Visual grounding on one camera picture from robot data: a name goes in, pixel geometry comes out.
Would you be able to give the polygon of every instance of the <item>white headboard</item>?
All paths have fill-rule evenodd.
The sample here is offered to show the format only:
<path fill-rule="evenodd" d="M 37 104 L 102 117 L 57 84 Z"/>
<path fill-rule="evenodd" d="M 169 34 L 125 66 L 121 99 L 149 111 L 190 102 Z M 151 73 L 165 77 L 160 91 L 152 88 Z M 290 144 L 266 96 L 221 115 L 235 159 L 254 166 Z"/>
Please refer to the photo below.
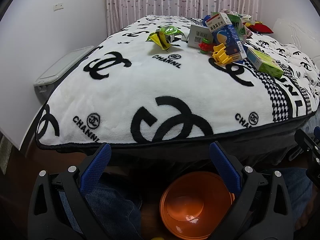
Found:
<path fill-rule="evenodd" d="M 294 44 L 300 51 L 307 54 L 320 69 L 320 35 L 310 31 L 290 20 L 277 19 L 273 26 L 272 35 L 282 44 Z"/>

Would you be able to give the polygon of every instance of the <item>black logo pattern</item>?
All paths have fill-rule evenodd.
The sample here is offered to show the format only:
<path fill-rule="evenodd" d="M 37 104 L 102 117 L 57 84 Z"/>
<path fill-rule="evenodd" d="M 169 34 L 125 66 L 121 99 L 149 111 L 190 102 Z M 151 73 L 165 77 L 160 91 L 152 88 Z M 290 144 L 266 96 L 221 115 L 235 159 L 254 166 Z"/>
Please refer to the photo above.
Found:
<path fill-rule="evenodd" d="M 260 46 L 260 47 L 266 48 L 262 43 L 260 43 L 260 41 L 259 41 L 259 42 L 256 42 L 256 44 L 257 44 L 258 46 Z"/>
<path fill-rule="evenodd" d="M 270 95 L 273 108 L 272 121 L 280 122 L 292 118 L 292 105 L 290 98 L 276 83 L 275 79 L 269 74 L 258 72 L 248 59 L 244 59 L 244 64 L 254 71 Z"/>
<path fill-rule="evenodd" d="M 122 36 L 128 36 L 128 37 L 138 37 L 138 34 L 141 33 L 149 33 L 148 31 L 141 31 L 141 32 L 135 32 L 135 33 L 125 33 Z"/>
<path fill-rule="evenodd" d="M 241 124 L 244 128 L 251 128 L 251 127 L 252 127 L 252 125 L 250 125 L 249 122 L 247 122 L 247 120 L 244 119 L 244 118 L 241 116 L 241 114 L 239 114 L 239 113 L 237 113 L 237 114 L 235 115 L 235 119 L 236 119 L 237 121 L 239 121 L 239 124 Z"/>
<path fill-rule="evenodd" d="M 100 125 L 100 115 L 97 113 L 91 113 L 87 117 L 87 125 L 90 129 L 97 129 Z"/>
<path fill-rule="evenodd" d="M 292 68 L 289 65 L 285 65 L 285 64 L 281 64 L 279 63 L 279 66 L 282 68 L 282 70 L 284 71 L 284 76 L 288 77 L 291 81 L 292 84 L 294 84 L 294 86 L 299 90 L 300 94 L 303 97 L 303 100 L 305 102 L 306 105 L 306 114 L 311 114 L 312 113 L 312 109 L 311 109 L 311 101 L 310 98 L 308 96 L 308 90 L 299 86 L 297 79 L 294 76 L 294 72 L 292 70 Z M 298 107 L 302 106 L 302 102 L 298 102 L 296 103 L 297 105 L 297 111 L 296 111 L 296 116 L 298 116 Z"/>
<path fill-rule="evenodd" d="M 79 127 L 79 129 L 84 133 L 84 135 L 88 136 L 88 138 L 90 138 L 92 141 L 98 142 L 100 140 L 98 136 L 95 133 L 93 133 L 93 131 L 90 130 L 90 127 L 87 128 L 87 126 L 84 124 L 84 122 L 81 120 L 79 116 L 76 115 L 72 120 L 77 125 L 77 127 Z"/>
<path fill-rule="evenodd" d="M 251 47 L 253 47 L 254 49 L 256 49 L 257 51 L 260 51 L 260 52 L 268 55 L 267 53 L 264 52 L 263 49 L 257 47 L 255 44 L 253 44 L 253 43 L 252 43 L 251 41 L 249 41 L 248 39 L 246 40 L 246 43 L 247 43 L 248 45 L 250 45 Z"/>
<path fill-rule="evenodd" d="M 260 42 L 261 44 L 263 44 L 263 45 L 268 45 L 268 46 L 269 46 L 269 43 L 267 43 L 266 41 L 261 41 L 261 40 L 259 40 L 259 42 Z"/>
<path fill-rule="evenodd" d="M 161 22 L 161 23 L 167 23 L 167 24 L 175 24 L 176 22 L 172 22 L 172 21 L 166 21 L 166 22 Z"/>
<path fill-rule="evenodd" d="M 126 42 L 117 42 L 118 44 L 129 44 L 131 41 L 126 41 Z"/>
<path fill-rule="evenodd" d="M 42 138 L 42 136 L 44 136 L 45 132 L 47 131 L 49 122 L 53 126 L 54 135 L 60 136 L 59 124 L 58 124 L 57 119 L 52 114 L 50 114 L 50 106 L 46 105 L 44 110 L 45 110 L 45 114 L 40 119 L 38 129 L 37 129 L 38 139 L 40 139 L 40 138 Z M 43 122 L 44 122 L 44 126 L 42 127 L 41 131 L 39 131 L 39 127 Z"/>
<path fill-rule="evenodd" d="M 124 31 L 128 31 L 128 30 L 126 30 L 125 28 L 123 28 L 123 29 L 121 29 L 121 30 L 117 31 L 116 33 L 124 32 Z"/>
<path fill-rule="evenodd" d="M 181 99 L 170 96 L 163 96 L 157 97 L 156 103 L 158 106 L 173 106 L 180 111 L 180 114 L 172 116 L 164 121 L 157 129 L 152 142 L 162 141 L 164 136 L 178 124 L 183 124 L 183 127 L 181 129 L 181 132 L 172 140 L 187 138 L 191 133 L 193 125 L 199 127 L 205 136 L 213 134 L 212 128 L 207 120 L 196 114 L 193 114 L 188 105 Z M 131 134 L 133 139 L 137 143 L 149 143 L 150 141 L 145 139 L 141 134 L 140 124 L 142 121 L 145 121 L 148 126 L 151 127 L 157 121 L 157 118 L 143 106 L 138 109 L 138 111 L 132 118 Z"/>
<path fill-rule="evenodd" d="M 259 121 L 259 116 L 256 112 L 251 112 L 249 115 L 249 123 L 251 125 L 256 125 Z"/>
<path fill-rule="evenodd" d="M 279 53 L 281 53 L 281 54 L 283 54 L 283 53 L 285 52 L 285 50 L 284 50 L 284 49 L 276 49 L 276 50 L 278 50 L 278 51 L 279 51 Z"/>
<path fill-rule="evenodd" d="M 149 18 L 146 18 L 146 20 L 147 21 L 155 21 L 155 20 L 160 21 L 159 19 L 149 19 Z"/>
<path fill-rule="evenodd" d="M 106 58 L 106 59 L 103 59 L 101 61 L 99 61 L 100 58 L 92 60 L 91 62 L 89 62 L 87 65 L 84 66 L 83 71 L 89 72 L 90 76 L 93 79 L 101 80 L 101 79 L 104 79 L 104 78 L 108 78 L 109 77 L 109 73 L 106 74 L 106 75 L 101 75 L 101 74 L 98 73 L 98 71 L 101 71 L 101 70 L 103 70 L 105 68 L 108 68 L 108 67 L 111 67 L 113 65 L 120 64 L 120 63 L 124 63 L 125 67 L 130 67 L 131 66 L 131 61 L 128 60 L 127 58 L 123 58 L 121 53 L 119 53 L 117 51 L 112 51 L 112 52 L 106 53 L 105 55 L 109 55 L 109 54 L 113 55 L 115 57 Z M 100 67 L 100 66 L 104 65 L 105 63 L 108 63 L 108 62 L 111 62 L 111 61 L 114 61 L 114 62 L 112 64 L 110 64 L 110 65 L 107 65 L 107 66 L 104 66 L 104 67 Z M 90 67 L 90 64 L 92 62 L 97 62 L 97 63 L 94 64 L 93 67 Z"/>
<path fill-rule="evenodd" d="M 146 25 L 156 25 L 155 23 L 141 23 L 141 24 L 138 24 L 138 26 L 146 26 Z"/>
<path fill-rule="evenodd" d="M 161 29 L 161 28 L 164 28 L 164 27 L 170 27 L 171 25 L 160 25 L 160 26 L 157 26 L 158 29 Z"/>
<path fill-rule="evenodd" d="M 227 64 L 224 68 L 224 67 L 220 67 L 219 65 L 217 65 L 213 58 L 209 58 L 209 63 L 212 66 L 214 66 L 216 69 L 228 73 L 230 75 L 230 77 L 232 77 L 235 81 L 237 81 L 241 85 L 246 86 L 246 87 L 253 87 L 254 86 L 254 84 L 252 84 L 251 81 L 243 80 L 237 76 L 237 75 L 244 73 L 244 66 L 243 65 L 237 64 L 237 63 L 231 63 L 231 64 Z M 254 77 L 257 77 L 251 70 L 249 70 L 249 71 L 252 73 L 252 75 Z"/>
<path fill-rule="evenodd" d="M 174 65 L 174 66 L 177 67 L 177 68 L 180 68 L 180 66 L 181 66 L 181 63 L 176 62 L 176 61 L 170 59 L 169 57 L 166 58 L 166 57 L 161 57 L 161 56 L 159 56 L 159 55 L 154 55 L 152 58 L 156 58 L 157 60 L 163 61 L 163 62 L 165 62 L 165 63 L 169 63 L 169 64 L 171 64 L 171 65 Z"/>
<path fill-rule="evenodd" d="M 308 63 L 305 62 L 300 62 L 301 65 L 303 65 L 303 67 L 308 70 L 308 71 L 312 71 L 311 66 Z"/>
<path fill-rule="evenodd" d="M 171 55 L 168 56 L 168 58 L 170 58 L 170 59 L 179 59 L 179 58 L 181 58 L 181 56 L 179 54 L 171 54 Z"/>

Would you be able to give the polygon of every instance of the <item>orange bowl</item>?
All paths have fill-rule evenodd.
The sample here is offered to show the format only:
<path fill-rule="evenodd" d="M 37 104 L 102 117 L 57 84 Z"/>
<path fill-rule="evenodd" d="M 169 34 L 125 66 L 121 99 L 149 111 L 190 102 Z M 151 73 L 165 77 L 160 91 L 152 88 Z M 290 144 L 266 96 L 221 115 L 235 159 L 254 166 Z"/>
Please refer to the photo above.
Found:
<path fill-rule="evenodd" d="M 218 226 L 234 199 L 220 176 L 196 171 L 178 178 L 165 190 L 160 215 L 175 236 L 202 240 Z"/>

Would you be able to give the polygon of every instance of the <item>medicine box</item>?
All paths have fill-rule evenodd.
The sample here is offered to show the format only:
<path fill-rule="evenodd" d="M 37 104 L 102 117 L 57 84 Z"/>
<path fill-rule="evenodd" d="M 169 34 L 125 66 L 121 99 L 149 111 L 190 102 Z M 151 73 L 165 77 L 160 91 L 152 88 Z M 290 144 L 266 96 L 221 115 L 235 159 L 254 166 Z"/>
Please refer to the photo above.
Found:
<path fill-rule="evenodd" d="M 233 61 L 243 60 L 247 57 L 236 30 L 227 14 L 218 13 L 205 23 L 216 43 L 223 43 L 226 46 L 226 54 L 232 57 Z"/>
<path fill-rule="evenodd" d="M 258 71 L 268 73 L 271 76 L 281 78 L 284 71 L 269 55 L 255 49 L 248 48 L 248 60 L 255 66 Z"/>
<path fill-rule="evenodd" d="M 202 38 L 205 38 L 212 43 L 213 36 L 211 35 L 209 28 L 202 25 L 191 24 L 188 36 L 188 47 L 200 49 L 199 44 L 202 42 Z"/>

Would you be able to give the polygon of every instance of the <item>blue gripper pad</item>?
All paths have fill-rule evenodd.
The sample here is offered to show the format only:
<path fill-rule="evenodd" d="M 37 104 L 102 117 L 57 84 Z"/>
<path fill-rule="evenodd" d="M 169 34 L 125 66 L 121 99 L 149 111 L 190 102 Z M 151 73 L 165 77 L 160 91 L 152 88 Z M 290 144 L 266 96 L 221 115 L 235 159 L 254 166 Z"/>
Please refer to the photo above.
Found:
<path fill-rule="evenodd" d="M 320 141 L 320 127 L 319 126 L 315 127 L 315 129 L 313 130 L 313 134 Z"/>
<path fill-rule="evenodd" d="M 229 192 L 238 197 L 241 193 L 241 178 L 238 172 L 216 143 L 210 144 L 209 154 Z"/>
<path fill-rule="evenodd" d="M 84 196 L 92 192 L 111 158 L 111 147 L 106 144 L 81 176 L 79 191 Z"/>

